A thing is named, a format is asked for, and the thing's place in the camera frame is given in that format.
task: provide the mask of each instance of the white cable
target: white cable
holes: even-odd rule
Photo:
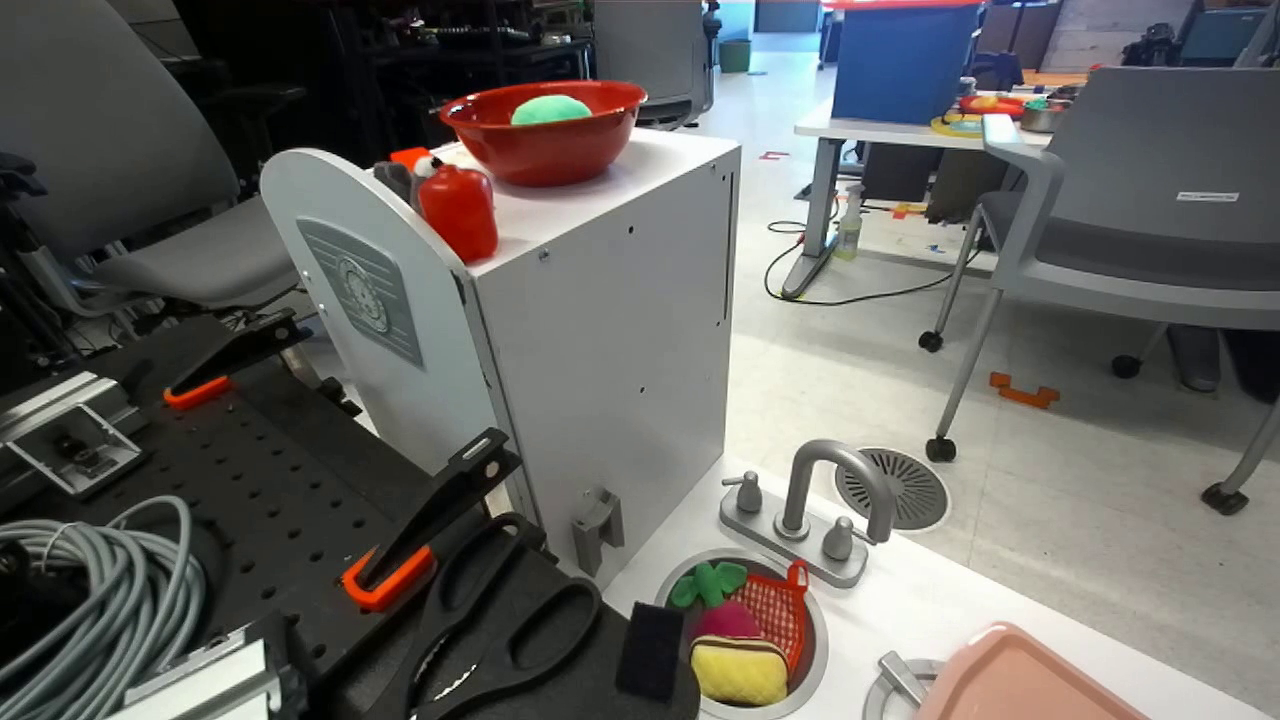
[[[170,509],[176,538],[130,528],[142,513]],[[100,720],[123,693],[170,667],[196,635],[205,573],[191,557],[191,509],[151,496],[111,524],[17,521],[0,538],[46,557],[41,569],[86,569],[89,600],[0,667],[0,716]]]

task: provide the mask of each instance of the white label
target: white label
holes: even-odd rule
[[[1180,204],[1241,204],[1241,193],[1176,193]]]

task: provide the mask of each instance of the chair wheel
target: chair wheel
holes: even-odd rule
[[[1136,371],[1146,371],[1146,360],[1136,360],[1136,354],[1114,354],[1114,374],[1136,379]]]
[[[956,460],[956,438],[938,435],[938,438],[923,444],[923,454],[938,460],[938,463],[951,463]]]
[[[919,349],[923,353],[940,353],[946,349],[946,330],[919,330]]]
[[[1209,487],[1201,491],[1201,501],[1205,501],[1209,509],[1218,509],[1220,515],[1241,515],[1243,503],[1248,503],[1243,491],[1223,491],[1220,484],[1209,484]]]

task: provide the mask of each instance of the gray chair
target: gray chair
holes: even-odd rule
[[[66,310],[123,295],[249,308],[297,284],[199,108],[103,0],[12,0],[0,30],[0,153],[48,189],[12,210]]]
[[[1030,174],[982,201],[938,330],[982,231],[1000,268],[930,460],[956,460],[948,426],[1004,298],[1205,327],[1280,327],[1280,71],[1095,71],[1047,153],[990,124],[990,153]],[[1280,430],[1270,410],[1230,478],[1205,491],[1241,513],[1243,478]]]

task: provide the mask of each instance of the orange handle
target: orange handle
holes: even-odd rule
[[[425,542],[412,557],[403,557],[403,564],[393,577],[364,587],[359,577],[364,577],[369,561],[373,561],[373,550],[364,550],[356,564],[345,569],[345,593],[359,612],[388,612],[393,603],[402,603],[402,595],[407,595],[438,569],[438,557]]]
[[[171,409],[171,410],[189,410],[189,409],[199,409],[199,402],[223,394],[230,387],[232,387],[232,374],[216,374],[216,379],[205,379],[205,382],[196,382],[196,387],[189,387],[189,390],[165,387],[160,399],[165,399],[165,409]]]

